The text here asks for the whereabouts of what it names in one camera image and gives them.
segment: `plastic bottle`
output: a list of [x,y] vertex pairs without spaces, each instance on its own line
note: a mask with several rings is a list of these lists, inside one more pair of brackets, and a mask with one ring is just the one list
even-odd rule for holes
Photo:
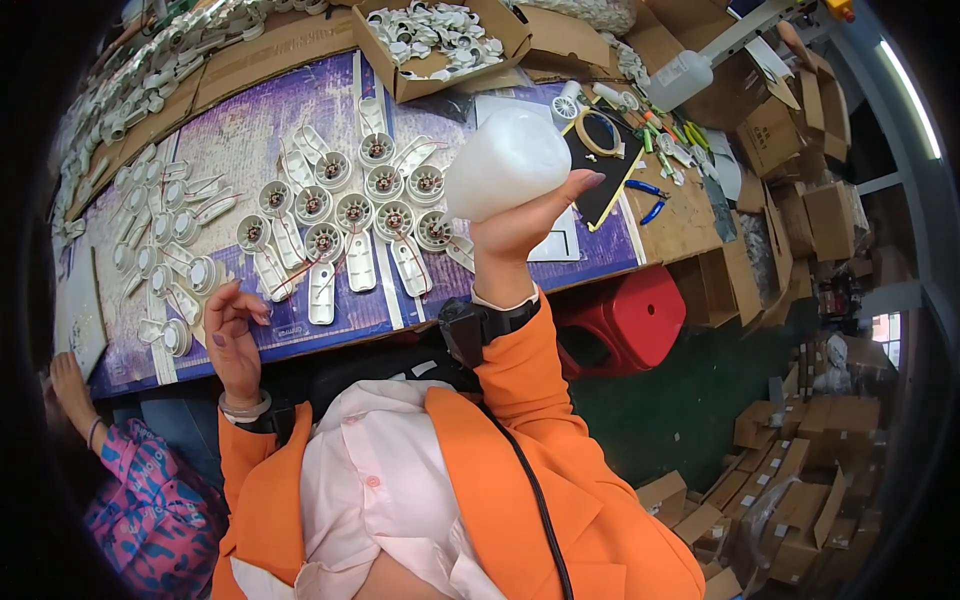
[[560,187],[570,149],[553,123],[523,108],[490,115],[446,170],[447,216],[486,221]]
[[647,98],[669,112],[712,83],[710,61],[692,50],[684,50],[650,78]]

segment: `window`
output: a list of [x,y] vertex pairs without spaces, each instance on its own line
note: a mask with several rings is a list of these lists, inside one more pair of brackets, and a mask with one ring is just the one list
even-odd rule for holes
[[900,368],[900,313],[874,317],[874,341],[883,345],[890,362]]

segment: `blue-handled pliers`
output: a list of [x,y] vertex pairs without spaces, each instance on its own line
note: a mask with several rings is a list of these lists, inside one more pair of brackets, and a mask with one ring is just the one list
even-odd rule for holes
[[646,192],[651,196],[656,196],[660,198],[660,200],[658,200],[657,203],[654,204],[654,207],[650,209],[650,212],[648,212],[646,216],[640,219],[641,225],[646,225],[651,221],[653,221],[657,217],[657,215],[660,214],[660,211],[663,210],[663,207],[666,205],[665,201],[670,200],[669,194],[663,193],[663,191],[660,188],[656,187],[655,185],[651,185],[646,181],[627,180],[627,182],[624,183],[624,185],[626,187],[632,187],[634,189],[640,190],[641,192]]

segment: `painted fingernail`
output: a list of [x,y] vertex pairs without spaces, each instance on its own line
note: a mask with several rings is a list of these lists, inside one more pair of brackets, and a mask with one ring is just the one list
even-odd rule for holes
[[594,173],[591,176],[589,176],[586,181],[584,181],[584,185],[587,188],[596,187],[597,185],[600,185],[601,183],[603,183],[603,180],[605,180],[606,178],[607,178],[606,173]]

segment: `fluorescent light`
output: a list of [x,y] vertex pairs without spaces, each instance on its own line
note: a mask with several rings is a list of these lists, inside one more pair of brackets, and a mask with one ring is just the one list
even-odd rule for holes
[[939,159],[940,144],[937,143],[937,136],[933,134],[933,126],[930,125],[930,119],[926,116],[924,105],[920,104],[920,96],[917,95],[917,89],[913,86],[910,78],[907,77],[906,71],[903,69],[903,65],[900,64],[900,59],[898,59],[897,55],[894,54],[893,48],[890,47],[890,44],[887,43],[886,39],[882,39],[880,41],[880,48],[883,49],[883,54],[887,56],[890,64],[892,64],[894,70],[897,71],[897,75],[900,76],[900,80],[903,82],[903,87],[906,88],[906,93],[910,96],[910,100],[913,102],[913,108],[917,111],[917,114],[920,116],[920,122],[924,125],[924,131],[926,132],[927,140],[930,142],[930,150],[933,152],[933,157]]

